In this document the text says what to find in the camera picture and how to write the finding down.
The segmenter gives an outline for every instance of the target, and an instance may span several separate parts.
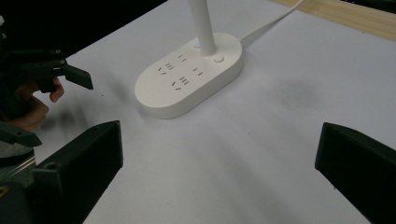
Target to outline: finger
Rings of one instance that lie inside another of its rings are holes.
[[[17,89],[18,95],[24,102],[27,102],[35,91],[39,91],[37,83],[33,80],[28,81],[25,85]]]
[[[53,79],[53,84],[55,84],[56,91],[51,92],[49,98],[53,103],[56,103],[64,95],[64,87],[57,77]]]
[[[36,121],[35,123],[20,127],[20,128],[25,131],[31,132],[31,131],[37,129],[44,122],[45,119],[46,119],[46,117],[44,116],[42,119]]]
[[[49,108],[34,96],[28,101],[28,105],[31,109],[26,115],[21,118],[11,119],[7,123],[22,129],[38,127],[49,112]]]

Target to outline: table surface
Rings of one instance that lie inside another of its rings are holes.
[[[297,2],[297,0],[271,1],[287,7],[291,7]],[[342,0],[304,0],[297,10],[396,42],[395,13],[359,6]]]
[[[208,5],[213,31],[235,37],[288,10]],[[396,43],[297,10],[244,43],[236,80],[181,117],[149,116],[134,97],[137,78],[195,37],[188,1],[168,0],[68,58],[94,90],[61,77],[58,103],[37,94],[50,109],[35,131],[37,162],[120,121],[123,167],[84,223],[369,223],[315,157],[323,122],[396,148]]]

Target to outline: outlet socket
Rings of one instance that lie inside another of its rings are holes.
[[[238,77],[244,66],[240,41],[224,33],[213,36],[214,54],[203,56],[195,38],[140,75],[135,97],[151,116],[181,116]]]

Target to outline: power cord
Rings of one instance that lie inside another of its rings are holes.
[[[260,34],[262,31],[264,31],[265,29],[267,29],[268,27],[274,25],[275,23],[277,23],[278,21],[281,21],[283,18],[285,18],[286,16],[288,16],[291,12],[293,12],[304,0],[300,0],[298,1],[293,7],[291,7],[288,11],[286,11],[285,13],[283,13],[282,15],[280,15],[279,17],[273,19],[272,21],[264,24],[263,26],[251,31],[250,33],[242,36],[239,38],[239,40],[241,41],[241,43],[244,45],[246,44],[246,41],[249,40],[252,36]]]

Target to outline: power switch button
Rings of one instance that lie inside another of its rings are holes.
[[[224,57],[222,55],[216,55],[213,61],[215,61],[215,63],[222,63],[222,61],[224,61]]]

